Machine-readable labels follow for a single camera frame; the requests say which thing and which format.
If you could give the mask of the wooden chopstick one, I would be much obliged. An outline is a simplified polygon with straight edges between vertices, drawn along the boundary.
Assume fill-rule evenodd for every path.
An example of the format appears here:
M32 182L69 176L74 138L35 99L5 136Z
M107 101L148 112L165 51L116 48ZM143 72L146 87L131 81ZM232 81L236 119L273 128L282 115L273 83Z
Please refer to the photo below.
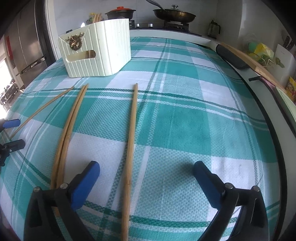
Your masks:
M73 132L73 128L75 125L75 121L83 101L83 98L86 94L89 84L82 86L78 96L76 97L74 104L70 110L70 113L67 117L67 121L64 125L62 135L59 140L59 144L57 147L52 174L51 174L51 184L50 189L55 189L59 187L64 180L65 173L65 164L66 164L66 156L68 152L68 147L70 144L71 135Z

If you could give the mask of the wooden chopstick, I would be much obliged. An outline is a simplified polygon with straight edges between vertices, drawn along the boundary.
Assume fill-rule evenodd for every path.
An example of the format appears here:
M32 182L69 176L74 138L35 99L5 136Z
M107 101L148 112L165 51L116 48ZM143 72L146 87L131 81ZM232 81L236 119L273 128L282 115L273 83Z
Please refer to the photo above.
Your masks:
M19 132L31 119L33 119L33 117L35 117L38 113L40 113L43 109L45 109L47 106L49 106L50 104L52 104L53 102L55 102L57 99L59 99L60 97L64 96L65 94L67 94L68 92L70 92L71 90L74 89L74 86L70 87L69 89L65 90L64 92L60 93L59 95L55 96L53 99L51 99L50 101L48 101L46 104L44 104L43 106L41 106L39 109L37 109L31 116L29 116L27 118L27 120L25 120L10 136L10 139L13 138L17 132Z

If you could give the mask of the wooden chopstick three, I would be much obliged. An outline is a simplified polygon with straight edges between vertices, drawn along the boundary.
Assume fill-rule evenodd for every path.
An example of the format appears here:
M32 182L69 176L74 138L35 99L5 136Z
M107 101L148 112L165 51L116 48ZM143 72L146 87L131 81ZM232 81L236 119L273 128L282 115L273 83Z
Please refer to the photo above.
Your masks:
M132 190L132 166L135 137L135 124L137 118L137 94L138 83L134 85L132 108L130 113L130 124L126 151L125 178L123 190L122 219L121 219L121 240L128 240L130 222L130 195Z

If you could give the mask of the grey refrigerator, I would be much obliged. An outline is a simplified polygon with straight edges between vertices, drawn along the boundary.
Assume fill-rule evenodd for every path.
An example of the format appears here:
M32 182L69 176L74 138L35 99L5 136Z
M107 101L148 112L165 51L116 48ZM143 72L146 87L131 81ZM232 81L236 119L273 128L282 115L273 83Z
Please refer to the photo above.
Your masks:
M28 1L17 13L5 34L10 63L27 87L56 59L50 43L45 1Z

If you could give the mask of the cream ribbed utensil holder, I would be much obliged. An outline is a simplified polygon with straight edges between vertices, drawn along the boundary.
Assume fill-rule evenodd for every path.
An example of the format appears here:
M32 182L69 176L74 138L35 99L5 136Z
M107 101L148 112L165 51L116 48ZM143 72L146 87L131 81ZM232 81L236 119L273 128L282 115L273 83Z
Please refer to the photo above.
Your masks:
M68 76L106 77L118 73L130 60L129 20L105 20L58 38Z

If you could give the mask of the green cutting mat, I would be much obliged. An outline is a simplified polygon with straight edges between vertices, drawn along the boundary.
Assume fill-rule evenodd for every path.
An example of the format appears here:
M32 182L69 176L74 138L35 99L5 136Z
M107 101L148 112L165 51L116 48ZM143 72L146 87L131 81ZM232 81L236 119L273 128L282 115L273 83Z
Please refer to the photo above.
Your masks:
M285 115L287 116L290 124L295 130L296 125L296 115L295 115L295 104L290 100L290 98L278 87L275 88L275 95L283 109Z

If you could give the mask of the teal plaid tablecloth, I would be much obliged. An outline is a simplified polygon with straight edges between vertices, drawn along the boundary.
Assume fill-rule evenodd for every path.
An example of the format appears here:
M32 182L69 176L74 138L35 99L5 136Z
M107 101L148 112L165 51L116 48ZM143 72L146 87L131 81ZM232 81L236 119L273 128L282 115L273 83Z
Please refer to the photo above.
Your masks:
M82 86L65 182L90 161L100 176L78 215L96 240L119 240L122 172L133 86L138 83L130 240L197 240L213 209L192 173L196 161L237 188L260 188L269 235L280 209L280 175L267 117L239 75L213 50L165 38L132 38L132 58L109 77L70 78L62 60L18 97L8 118L22 123L55 96L13 139L24 149L1 168L1 217L23 238L32 190L47 190L56 149Z

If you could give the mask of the yellow cup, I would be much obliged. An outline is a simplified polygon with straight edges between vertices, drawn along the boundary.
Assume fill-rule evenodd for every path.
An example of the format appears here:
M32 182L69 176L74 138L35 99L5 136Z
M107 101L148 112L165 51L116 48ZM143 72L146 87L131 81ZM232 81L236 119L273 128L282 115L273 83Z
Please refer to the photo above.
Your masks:
M296 100L296 81L290 77L286 87L287 95L292 102Z

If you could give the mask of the white knife block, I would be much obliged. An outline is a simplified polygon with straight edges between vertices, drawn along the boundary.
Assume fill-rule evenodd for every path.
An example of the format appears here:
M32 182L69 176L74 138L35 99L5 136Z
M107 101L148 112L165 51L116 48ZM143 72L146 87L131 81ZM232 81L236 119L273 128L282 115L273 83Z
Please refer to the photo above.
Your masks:
M283 86L286 87L290 77L295 72L295 57L291 53L294 43L289 35L286 36L283 44L278 44L274 53L271 74Z

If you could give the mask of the black pot red lid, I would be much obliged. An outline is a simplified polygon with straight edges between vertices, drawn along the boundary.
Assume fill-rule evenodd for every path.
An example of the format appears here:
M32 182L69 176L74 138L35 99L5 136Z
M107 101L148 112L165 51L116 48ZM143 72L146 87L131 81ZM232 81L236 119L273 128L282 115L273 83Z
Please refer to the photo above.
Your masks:
M131 20L133 18L133 14L135 11L136 11L135 9L125 8L123 6L118 6L116 9L113 9L105 14L107 15L109 20L121 19L121 18Z

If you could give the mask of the black padded roll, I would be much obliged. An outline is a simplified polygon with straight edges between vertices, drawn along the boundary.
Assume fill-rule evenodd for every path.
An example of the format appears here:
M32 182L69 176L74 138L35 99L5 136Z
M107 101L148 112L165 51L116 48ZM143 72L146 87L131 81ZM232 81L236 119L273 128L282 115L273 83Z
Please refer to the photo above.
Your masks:
M247 65L243 60L241 60L238 56L232 53L229 49L225 48L221 44L216 46L216 53L225 61L229 62L235 68L242 70L248 69L249 65Z

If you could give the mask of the green yellow bag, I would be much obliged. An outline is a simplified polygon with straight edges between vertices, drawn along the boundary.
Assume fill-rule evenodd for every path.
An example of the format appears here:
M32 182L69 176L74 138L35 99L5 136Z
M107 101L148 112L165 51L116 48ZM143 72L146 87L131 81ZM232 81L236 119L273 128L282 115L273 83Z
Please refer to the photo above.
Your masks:
M263 43L247 41L245 43L245 48L247 55L265 68L273 64L278 65L281 68L285 67L281 60L274 55L274 51Z

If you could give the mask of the french press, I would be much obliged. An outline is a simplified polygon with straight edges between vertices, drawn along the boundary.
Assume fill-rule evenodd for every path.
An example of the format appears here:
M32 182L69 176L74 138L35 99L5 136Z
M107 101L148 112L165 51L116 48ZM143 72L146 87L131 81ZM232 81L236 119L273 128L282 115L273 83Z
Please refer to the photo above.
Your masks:
M221 26L214 20L211 20L209 24L207 36L213 39L217 39L217 37L220 35L220 32L221 32Z

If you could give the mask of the black wok glass lid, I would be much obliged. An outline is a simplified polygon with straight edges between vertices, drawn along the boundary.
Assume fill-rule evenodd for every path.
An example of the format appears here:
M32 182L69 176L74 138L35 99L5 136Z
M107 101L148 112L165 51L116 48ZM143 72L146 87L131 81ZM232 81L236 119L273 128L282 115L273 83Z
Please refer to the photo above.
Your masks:
M179 22L182 24L191 23L195 18L196 15L192 13L188 13L186 11L181 11L177 9L177 5L172 5L172 9L164 9L159 3L156 1L146 0L148 3L157 6L158 9L154 9L154 15L163 21L167 22Z

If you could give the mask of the black gas stove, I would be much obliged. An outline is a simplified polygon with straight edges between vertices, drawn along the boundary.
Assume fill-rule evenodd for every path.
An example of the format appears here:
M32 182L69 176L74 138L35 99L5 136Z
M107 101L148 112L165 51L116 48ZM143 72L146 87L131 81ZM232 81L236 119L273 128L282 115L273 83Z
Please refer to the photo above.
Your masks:
M163 21L161 23L134 23L130 22L130 30L139 30L139 29L155 29L155 30L164 30L164 31L173 31L173 32L181 32L186 34L191 34L195 36L201 37L202 35L198 33L194 33L189 31L189 24L182 23L173 23Z

